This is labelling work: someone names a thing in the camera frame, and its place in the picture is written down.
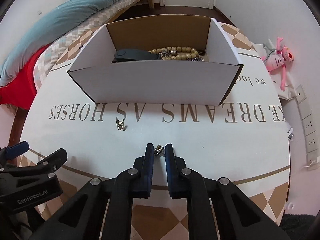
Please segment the checkered mattress cover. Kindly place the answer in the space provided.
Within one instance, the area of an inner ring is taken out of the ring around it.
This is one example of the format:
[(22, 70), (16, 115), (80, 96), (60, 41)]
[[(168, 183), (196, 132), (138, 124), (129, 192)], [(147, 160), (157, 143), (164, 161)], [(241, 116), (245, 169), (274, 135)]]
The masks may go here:
[(38, 56), (33, 71), (33, 78), (36, 90), (42, 86), (46, 76), (49, 74), (55, 64), (70, 60), (80, 50), (80, 46), (86, 43), (96, 29), (101, 25), (113, 22), (126, 9), (135, 5), (141, 0), (120, 0), (113, 5), (102, 9), (80, 25), (55, 40), (36, 53)]

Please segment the white folded cloth pile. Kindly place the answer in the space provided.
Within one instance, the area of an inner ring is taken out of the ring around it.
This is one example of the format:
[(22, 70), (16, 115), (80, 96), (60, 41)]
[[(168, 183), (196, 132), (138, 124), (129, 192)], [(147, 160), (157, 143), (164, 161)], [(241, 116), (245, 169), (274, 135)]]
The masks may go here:
[(262, 59), (280, 99), (290, 101), (297, 96), (290, 68), (294, 61), (292, 51), (283, 44), (283, 38), (277, 38), (274, 45), (271, 40), (265, 44), (254, 43), (253, 47)]

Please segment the white cardboard box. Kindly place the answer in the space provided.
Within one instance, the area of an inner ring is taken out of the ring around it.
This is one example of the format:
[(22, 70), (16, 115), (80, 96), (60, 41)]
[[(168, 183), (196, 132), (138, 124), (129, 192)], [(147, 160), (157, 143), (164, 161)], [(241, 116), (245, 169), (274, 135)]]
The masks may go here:
[[(203, 50), (202, 62), (140, 59), (116, 62), (129, 49), (166, 46)], [(109, 23), (91, 36), (69, 76), (96, 103), (220, 105), (243, 68), (235, 46), (213, 18), (153, 15)]]

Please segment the red bed sheet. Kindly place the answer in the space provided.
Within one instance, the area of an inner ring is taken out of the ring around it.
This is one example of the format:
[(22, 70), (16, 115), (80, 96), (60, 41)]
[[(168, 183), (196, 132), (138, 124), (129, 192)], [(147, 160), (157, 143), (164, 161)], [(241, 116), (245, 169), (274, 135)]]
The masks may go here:
[(1, 105), (12, 105), (29, 110), (37, 90), (33, 78), (36, 61), (40, 55), (49, 47), (49, 44), (40, 48), (24, 65), (16, 79), (7, 87), (1, 88)]

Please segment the white plastic shopping bag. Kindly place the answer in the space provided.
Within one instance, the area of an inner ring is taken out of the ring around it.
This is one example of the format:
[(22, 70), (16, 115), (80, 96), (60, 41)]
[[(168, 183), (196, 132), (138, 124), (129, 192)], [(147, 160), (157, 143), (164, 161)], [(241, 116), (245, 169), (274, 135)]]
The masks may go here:
[(294, 132), (293, 132), (293, 127), (286, 121), (286, 129), (287, 129), (287, 137), (289, 139), (289, 141), (292, 141), (293, 137), (294, 137)]

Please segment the small rhinestone earring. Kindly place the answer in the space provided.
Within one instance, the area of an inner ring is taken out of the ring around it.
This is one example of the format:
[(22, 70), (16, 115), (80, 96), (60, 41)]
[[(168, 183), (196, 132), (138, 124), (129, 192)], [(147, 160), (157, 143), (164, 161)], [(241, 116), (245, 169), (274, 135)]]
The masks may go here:
[(154, 155), (157, 157), (165, 156), (165, 148), (162, 145), (157, 145), (154, 148)]

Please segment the pink panther plush toy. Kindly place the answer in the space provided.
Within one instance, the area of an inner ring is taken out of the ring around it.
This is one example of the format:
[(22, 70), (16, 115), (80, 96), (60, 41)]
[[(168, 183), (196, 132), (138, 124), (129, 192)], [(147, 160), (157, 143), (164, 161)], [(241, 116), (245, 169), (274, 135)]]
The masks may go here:
[(265, 64), (267, 71), (271, 74), (274, 70), (281, 69), (281, 83), (280, 88), (285, 91), (286, 84), (286, 67), (294, 60), (292, 51), (283, 44), (283, 38), (277, 37), (276, 48), (268, 48), (267, 45), (263, 45), (268, 49), (268, 54), (261, 59)]

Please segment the teal quilt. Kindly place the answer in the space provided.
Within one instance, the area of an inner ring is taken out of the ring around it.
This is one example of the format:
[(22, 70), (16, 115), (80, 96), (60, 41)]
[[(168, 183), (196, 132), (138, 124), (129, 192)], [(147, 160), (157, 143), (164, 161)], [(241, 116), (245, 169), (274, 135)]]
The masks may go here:
[(1, 86), (11, 83), (31, 56), (65, 35), (93, 14), (120, 0), (68, 0), (38, 20), (20, 39), (1, 65)]

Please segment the white wall socket strip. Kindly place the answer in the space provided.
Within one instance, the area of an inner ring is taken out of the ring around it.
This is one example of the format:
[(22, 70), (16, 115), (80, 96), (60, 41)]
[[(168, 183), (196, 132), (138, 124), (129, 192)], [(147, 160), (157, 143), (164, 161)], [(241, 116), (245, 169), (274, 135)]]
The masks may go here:
[(310, 104), (308, 102), (308, 97), (302, 85), (299, 85), (296, 88), (296, 94), (297, 94), (296, 102), (298, 106), (300, 119), (302, 122), (303, 134), (304, 134), (306, 156), (307, 155), (319, 156), (319, 142), (318, 142), (317, 127), (316, 127), (315, 119), (313, 118)]

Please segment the black smart band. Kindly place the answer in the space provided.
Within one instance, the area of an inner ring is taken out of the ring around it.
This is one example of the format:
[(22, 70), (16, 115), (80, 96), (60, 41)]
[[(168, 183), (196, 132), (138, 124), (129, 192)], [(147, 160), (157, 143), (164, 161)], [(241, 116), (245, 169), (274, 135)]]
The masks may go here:
[(112, 63), (129, 62), (129, 61), (148, 61), (160, 60), (159, 54), (153, 54), (146, 50), (139, 49), (121, 49), (116, 51)]

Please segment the diamond pattern printed tablecloth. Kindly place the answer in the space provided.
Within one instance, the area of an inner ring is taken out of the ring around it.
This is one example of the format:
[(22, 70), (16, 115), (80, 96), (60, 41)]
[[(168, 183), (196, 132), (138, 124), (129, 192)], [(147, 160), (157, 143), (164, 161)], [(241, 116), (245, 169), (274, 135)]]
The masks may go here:
[[(244, 63), (221, 106), (94, 104), (68, 70), (80, 53), (56, 64), (33, 101), (22, 132), (29, 151), (19, 166), (35, 165), (59, 148), (68, 160), (57, 176), (60, 197), (38, 207), (47, 219), (91, 178), (113, 178), (143, 155), (146, 145), (172, 144), (188, 167), (206, 178), (229, 178), (275, 223), (287, 198), (290, 157), (283, 110), (253, 44), (222, 24)], [(116, 118), (124, 119), (119, 131)]]

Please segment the black fuzzy trousers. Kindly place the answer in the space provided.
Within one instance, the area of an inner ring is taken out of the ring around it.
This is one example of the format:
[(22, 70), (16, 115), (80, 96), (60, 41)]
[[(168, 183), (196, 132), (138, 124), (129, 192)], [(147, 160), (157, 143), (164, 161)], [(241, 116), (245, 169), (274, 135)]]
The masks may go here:
[(316, 217), (313, 215), (284, 214), (280, 228), (286, 232), (291, 240), (304, 239), (307, 231), (315, 220)]

